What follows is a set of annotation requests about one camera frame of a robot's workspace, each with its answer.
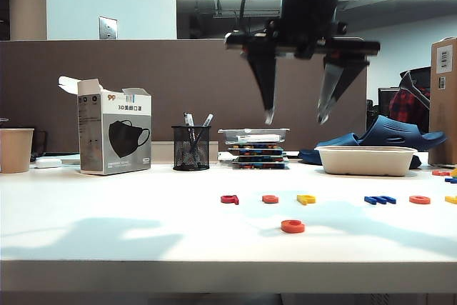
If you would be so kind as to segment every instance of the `blue sandal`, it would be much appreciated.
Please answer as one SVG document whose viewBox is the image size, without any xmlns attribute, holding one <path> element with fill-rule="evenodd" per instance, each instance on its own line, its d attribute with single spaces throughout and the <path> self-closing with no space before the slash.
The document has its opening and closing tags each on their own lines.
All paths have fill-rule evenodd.
<svg viewBox="0 0 457 305">
<path fill-rule="evenodd" d="M 422 134 L 415 124 L 403 123 L 379 115 L 361 138 L 350 133 L 330 141 L 319 142 L 317 146 L 403 146 L 418 151 L 428 151 L 445 140 L 446 135 L 442 131 Z M 315 149 L 302 149 L 298 157 L 308 164 L 322 165 L 319 152 Z M 410 169 L 420 165 L 419 158 L 413 156 Z"/>
</svg>

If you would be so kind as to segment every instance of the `barcode label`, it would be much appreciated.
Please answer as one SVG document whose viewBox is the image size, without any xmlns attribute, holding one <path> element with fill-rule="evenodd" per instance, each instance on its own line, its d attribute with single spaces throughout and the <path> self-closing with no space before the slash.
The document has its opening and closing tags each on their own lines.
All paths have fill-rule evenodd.
<svg viewBox="0 0 457 305">
<path fill-rule="evenodd" d="M 134 102 L 135 102 L 135 94 L 126 95 L 126 103 L 134 103 Z"/>
<path fill-rule="evenodd" d="M 438 89 L 446 89 L 446 77 L 440 76 Z"/>
<path fill-rule="evenodd" d="M 436 73 L 452 71 L 452 46 L 442 46 L 436 49 Z"/>
</svg>

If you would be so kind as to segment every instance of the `black mesh pen cup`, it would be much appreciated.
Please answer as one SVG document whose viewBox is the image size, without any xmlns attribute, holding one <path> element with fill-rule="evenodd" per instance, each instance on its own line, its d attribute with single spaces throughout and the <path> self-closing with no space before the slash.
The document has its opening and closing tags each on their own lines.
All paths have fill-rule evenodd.
<svg viewBox="0 0 457 305">
<path fill-rule="evenodd" d="M 174 167 L 176 171 L 202 171 L 209 168 L 210 126 L 173 125 Z"/>
</svg>

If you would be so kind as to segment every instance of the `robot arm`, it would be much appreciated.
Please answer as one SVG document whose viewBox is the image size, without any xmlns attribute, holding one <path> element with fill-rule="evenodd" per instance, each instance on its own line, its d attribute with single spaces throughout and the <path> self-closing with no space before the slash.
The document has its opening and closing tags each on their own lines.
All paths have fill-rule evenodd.
<svg viewBox="0 0 457 305">
<path fill-rule="evenodd" d="M 378 42 L 342 39 L 346 25 L 336 23 L 338 0 L 282 0 L 281 17 L 267 21 L 260 34 L 233 32 L 226 35 L 228 49 L 242 49 L 256 77 L 266 123 L 274 115 L 276 57 L 293 54 L 310 59 L 325 54 L 325 74 L 318 102 L 318 121 L 324 123 L 333 105 L 358 74 L 369 65 L 367 55 L 376 55 Z"/>
</svg>

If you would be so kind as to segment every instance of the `stack of trays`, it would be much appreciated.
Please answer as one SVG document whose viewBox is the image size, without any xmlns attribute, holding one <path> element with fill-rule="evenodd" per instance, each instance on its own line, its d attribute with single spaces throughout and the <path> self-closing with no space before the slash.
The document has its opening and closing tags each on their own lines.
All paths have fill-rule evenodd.
<svg viewBox="0 0 457 305">
<path fill-rule="evenodd" d="M 218 132 L 226 135 L 227 150 L 234 156 L 238 169 L 285 169 L 286 153 L 278 145 L 286 139 L 289 129 L 229 129 Z"/>
</svg>

